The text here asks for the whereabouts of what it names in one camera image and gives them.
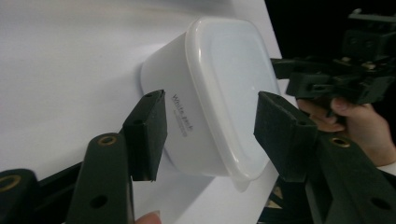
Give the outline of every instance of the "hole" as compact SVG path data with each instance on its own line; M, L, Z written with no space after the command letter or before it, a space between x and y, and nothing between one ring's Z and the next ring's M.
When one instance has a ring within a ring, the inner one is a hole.
M98 209L103 207L107 203L107 197L105 195L99 195L92 199L90 202L91 208Z
M371 202L381 209L390 210L390 205L382 199L372 198Z
M142 123L143 123L143 120L141 120L141 119L137 119L134 121L134 124L142 124Z
M326 90L326 88L321 87L321 86L319 86L319 87L314 87L314 91L324 91L324 90Z
M334 137L331 139L331 142L339 147L350 147L348 141L341 138Z
M117 138L114 136L105 136L99 139L98 144L101 146L110 146L113 145L117 141Z
M7 175L0 178L0 192L5 192L9 189L13 189L21 182L20 175Z

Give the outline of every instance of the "white plastic container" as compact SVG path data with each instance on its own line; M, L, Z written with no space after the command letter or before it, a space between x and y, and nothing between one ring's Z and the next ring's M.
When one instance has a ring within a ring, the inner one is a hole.
M259 91L279 94L256 27L206 17L143 64L144 93L165 90L173 164L190 175L258 178L269 161L253 131Z

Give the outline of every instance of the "container lid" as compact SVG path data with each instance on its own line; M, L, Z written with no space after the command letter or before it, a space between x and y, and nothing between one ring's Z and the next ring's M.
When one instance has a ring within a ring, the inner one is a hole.
M269 161L253 134L258 92L279 94L262 36L249 21L204 17L186 33L186 57L231 179L258 178Z

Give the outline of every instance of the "fingernail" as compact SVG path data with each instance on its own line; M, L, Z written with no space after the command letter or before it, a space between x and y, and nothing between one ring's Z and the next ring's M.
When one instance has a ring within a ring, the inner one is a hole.
M152 213L154 213L154 214L157 215L158 217L161 217L161 211L160 211L160 210L154 211L154 212L152 212Z
M347 101L342 98L335 98L333 100L334 108L337 110L346 110L347 109Z

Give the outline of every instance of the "finger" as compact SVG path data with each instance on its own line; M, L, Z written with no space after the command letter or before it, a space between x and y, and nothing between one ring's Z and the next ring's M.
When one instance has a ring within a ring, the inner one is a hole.
M318 126L318 129L326 133L337 133L343 131L346 127L340 123L327 123L322 119L317 118L315 115L309 117Z
M297 100L297 106L304 112L314 115L317 119L320 119L321 121L328 123L328 124L334 124L337 121L336 116L329 116L328 117L328 110L316 105L310 101L307 100L302 100L299 99Z
M337 115L352 119L369 119L375 113L369 104L354 105L342 97L332 99L331 107Z
M145 214L136 221L136 224L161 224L159 212Z

